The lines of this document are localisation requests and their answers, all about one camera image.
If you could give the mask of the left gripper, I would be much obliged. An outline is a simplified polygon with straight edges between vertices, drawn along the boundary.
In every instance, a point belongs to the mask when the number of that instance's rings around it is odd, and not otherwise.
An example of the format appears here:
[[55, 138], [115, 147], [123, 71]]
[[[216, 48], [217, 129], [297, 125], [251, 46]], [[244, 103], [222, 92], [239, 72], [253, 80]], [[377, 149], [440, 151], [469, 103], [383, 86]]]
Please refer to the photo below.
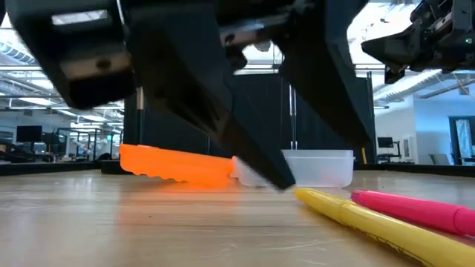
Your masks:
[[309, 0], [5, 0], [25, 47], [73, 108], [124, 99], [142, 84], [128, 49], [138, 22], [216, 22], [232, 74], [240, 53], [286, 30]]

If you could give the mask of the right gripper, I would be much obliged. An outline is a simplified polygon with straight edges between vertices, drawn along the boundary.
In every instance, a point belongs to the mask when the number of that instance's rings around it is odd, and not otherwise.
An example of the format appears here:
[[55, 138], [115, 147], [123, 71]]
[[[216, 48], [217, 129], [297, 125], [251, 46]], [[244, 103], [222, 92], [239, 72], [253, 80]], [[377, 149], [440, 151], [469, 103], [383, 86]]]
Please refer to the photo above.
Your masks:
[[384, 83], [411, 70], [475, 70], [475, 0], [421, 0], [410, 14], [413, 27], [367, 40], [362, 50], [385, 64]]

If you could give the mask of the orange and clear supply box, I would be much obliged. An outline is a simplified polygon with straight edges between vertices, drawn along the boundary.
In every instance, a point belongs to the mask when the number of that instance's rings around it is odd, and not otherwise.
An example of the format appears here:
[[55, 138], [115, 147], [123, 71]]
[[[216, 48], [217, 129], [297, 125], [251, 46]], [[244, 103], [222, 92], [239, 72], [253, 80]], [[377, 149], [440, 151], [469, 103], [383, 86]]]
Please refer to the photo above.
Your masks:
[[[236, 156], [224, 158], [145, 145], [119, 147], [120, 166], [135, 175], [173, 179], [207, 187], [225, 187], [236, 178], [246, 187], [271, 184]], [[284, 150], [299, 187], [344, 188], [353, 180], [353, 151]]]

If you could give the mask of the pink highlighter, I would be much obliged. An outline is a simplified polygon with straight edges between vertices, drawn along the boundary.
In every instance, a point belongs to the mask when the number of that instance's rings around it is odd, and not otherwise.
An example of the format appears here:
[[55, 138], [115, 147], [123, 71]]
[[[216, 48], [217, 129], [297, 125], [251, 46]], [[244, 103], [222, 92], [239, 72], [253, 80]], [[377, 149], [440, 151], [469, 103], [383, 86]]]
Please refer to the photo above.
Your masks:
[[428, 228], [475, 237], [475, 210], [378, 191], [355, 190], [351, 199], [371, 210]]

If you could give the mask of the yellow highlighter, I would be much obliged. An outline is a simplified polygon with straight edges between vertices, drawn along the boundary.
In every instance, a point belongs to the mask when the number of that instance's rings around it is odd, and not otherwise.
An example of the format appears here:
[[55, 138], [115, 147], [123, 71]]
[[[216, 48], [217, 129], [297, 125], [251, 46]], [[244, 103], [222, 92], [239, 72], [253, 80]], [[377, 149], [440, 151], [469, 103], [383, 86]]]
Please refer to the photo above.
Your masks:
[[295, 196], [313, 211], [364, 234], [424, 267], [475, 267], [475, 248], [311, 188]]

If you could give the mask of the black horizontal overhead bar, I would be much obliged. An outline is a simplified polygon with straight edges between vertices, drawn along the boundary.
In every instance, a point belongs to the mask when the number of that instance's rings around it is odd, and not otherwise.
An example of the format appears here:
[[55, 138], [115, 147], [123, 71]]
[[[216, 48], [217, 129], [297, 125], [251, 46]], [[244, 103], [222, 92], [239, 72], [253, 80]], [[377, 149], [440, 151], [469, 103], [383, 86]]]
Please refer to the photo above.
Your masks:
[[[277, 73], [280, 64], [248, 64], [243, 69], [236, 70], [236, 75]], [[384, 74], [385, 66], [381, 64], [354, 65], [356, 74], [374, 72], [377, 75]]]

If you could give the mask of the black curtain partition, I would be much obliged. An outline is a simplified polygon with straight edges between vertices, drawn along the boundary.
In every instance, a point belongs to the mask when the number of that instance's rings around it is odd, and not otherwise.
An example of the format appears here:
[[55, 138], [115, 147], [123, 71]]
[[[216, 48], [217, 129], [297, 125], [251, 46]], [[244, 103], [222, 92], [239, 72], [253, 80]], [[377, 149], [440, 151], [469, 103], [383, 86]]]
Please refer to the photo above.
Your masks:
[[[282, 149], [289, 150], [291, 141], [295, 140], [298, 150], [351, 150], [357, 162], [363, 161], [363, 155], [369, 163], [376, 161], [376, 130], [366, 79], [356, 80], [356, 105], [370, 136], [370, 141], [364, 146], [365, 152], [361, 151], [360, 145], [332, 130], [279, 75], [241, 75], [237, 81], [263, 118], [268, 137]], [[226, 158], [235, 155], [229, 146], [218, 144], [172, 113], [159, 113], [151, 108], [134, 111], [135, 104], [131, 99], [125, 101], [125, 106], [123, 142], [126, 144], [140, 143]]]

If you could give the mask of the white framed panel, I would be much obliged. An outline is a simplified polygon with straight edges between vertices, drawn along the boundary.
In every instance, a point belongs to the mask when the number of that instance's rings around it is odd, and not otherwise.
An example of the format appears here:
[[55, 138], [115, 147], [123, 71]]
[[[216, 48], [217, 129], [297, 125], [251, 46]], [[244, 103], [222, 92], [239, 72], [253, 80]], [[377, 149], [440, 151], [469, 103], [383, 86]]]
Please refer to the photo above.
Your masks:
[[402, 139], [402, 158], [407, 162], [416, 162], [416, 141], [414, 136], [405, 136]]

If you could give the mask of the black aluminium table frame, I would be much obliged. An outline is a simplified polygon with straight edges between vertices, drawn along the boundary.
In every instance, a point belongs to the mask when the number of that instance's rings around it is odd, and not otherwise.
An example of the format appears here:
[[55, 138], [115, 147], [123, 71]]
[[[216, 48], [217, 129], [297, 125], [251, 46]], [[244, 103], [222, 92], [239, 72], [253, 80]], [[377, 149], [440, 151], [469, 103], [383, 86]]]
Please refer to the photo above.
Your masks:
[[[101, 170], [103, 174], [126, 175], [117, 160], [102, 162], [63, 162], [63, 163], [16, 163], [0, 165], [0, 177], [23, 174], [43, 174], [68, 171]], [[414, 164], [356, 164], [354, 171], [394, 171], [415, 174], [435, 174], [453, 177], [475, 178], [475, 166], [462, 165], [414, 165]]]

